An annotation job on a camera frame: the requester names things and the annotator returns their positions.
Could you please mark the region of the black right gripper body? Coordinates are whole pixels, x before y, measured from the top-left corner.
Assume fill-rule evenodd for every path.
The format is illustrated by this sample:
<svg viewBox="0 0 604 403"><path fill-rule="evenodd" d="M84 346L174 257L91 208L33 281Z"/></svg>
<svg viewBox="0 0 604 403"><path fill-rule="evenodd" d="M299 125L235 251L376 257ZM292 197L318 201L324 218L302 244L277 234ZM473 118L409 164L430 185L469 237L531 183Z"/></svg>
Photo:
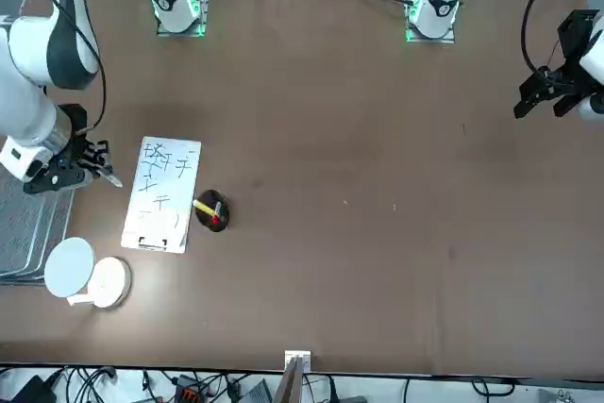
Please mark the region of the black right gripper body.
<svg viewBox="0 0 604 403"><path fill-rule="evenodd" d="M63 104L59 105L59 108L71 122L70 139L59 153L59 165L76 165L92 155L92 143L85 133L78 134L78 131L87 125L87 111L78 104Z"/></svg>

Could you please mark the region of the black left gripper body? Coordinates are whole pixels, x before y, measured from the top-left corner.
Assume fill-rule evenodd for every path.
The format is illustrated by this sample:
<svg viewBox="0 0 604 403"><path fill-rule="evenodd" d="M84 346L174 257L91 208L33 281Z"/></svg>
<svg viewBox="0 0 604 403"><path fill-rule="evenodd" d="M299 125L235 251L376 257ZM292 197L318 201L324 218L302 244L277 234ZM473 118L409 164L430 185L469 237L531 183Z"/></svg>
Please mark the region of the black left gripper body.
<svg viewBox="0 0 604 403"><path fill-rule="evenodd" d="M581 92L602 88L602 11L575 9L558 27L564 62L549 76L558 87Z"/></svg>

